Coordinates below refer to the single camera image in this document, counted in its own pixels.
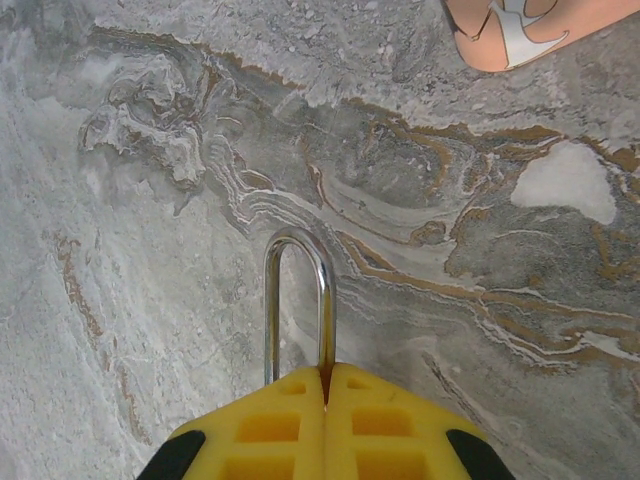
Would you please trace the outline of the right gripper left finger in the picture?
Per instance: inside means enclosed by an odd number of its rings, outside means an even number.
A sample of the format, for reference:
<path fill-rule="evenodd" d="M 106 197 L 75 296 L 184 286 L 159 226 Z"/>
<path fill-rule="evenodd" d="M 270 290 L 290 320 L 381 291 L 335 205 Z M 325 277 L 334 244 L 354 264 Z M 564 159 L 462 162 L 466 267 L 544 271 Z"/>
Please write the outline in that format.
<path fill-rule="evenodd" d="M 177 428 L 137 480 L 324 480 L 324 394 L 298 369 Z"/>

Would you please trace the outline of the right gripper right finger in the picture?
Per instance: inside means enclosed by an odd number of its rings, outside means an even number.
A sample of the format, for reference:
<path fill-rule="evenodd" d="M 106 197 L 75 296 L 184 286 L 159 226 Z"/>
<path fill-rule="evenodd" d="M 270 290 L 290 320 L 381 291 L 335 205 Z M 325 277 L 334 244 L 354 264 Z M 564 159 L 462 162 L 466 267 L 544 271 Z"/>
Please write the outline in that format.
<path fill-rule="evenodd" d="M 334 366 L 326 480 L 515 480 L 469 420 L 356 366 Z"/>

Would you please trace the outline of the brass padlock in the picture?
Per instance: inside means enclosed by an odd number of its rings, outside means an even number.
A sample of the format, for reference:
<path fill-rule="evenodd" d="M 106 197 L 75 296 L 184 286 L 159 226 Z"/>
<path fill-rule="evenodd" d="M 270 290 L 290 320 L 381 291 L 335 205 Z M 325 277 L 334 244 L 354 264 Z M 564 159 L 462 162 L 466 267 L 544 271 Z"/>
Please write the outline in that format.
<path fill-rule="evenodd" d="M 263 377 L 269 385 L 280 377 L 280 264 L 287 246 L 300 248 L 314 269 L 317 287 L 317 367 L 323 385 L 329 385 L 336 362 L 336 281 L 327 250 L 315 235 L 300 227 L 284 227 L 276 231 L 264 255 L 265 354 Z"/>

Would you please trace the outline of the pink tin box wedding couple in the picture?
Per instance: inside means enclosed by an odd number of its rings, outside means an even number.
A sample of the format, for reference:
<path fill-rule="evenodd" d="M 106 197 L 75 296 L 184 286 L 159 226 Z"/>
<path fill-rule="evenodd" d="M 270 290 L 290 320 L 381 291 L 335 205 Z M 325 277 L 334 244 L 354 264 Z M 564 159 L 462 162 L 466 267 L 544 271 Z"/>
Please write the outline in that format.
<path fill-rule="evenodd" d="M 525 65 L 640 12 L 640 0 L 440 0 L 472 68 Z"/>

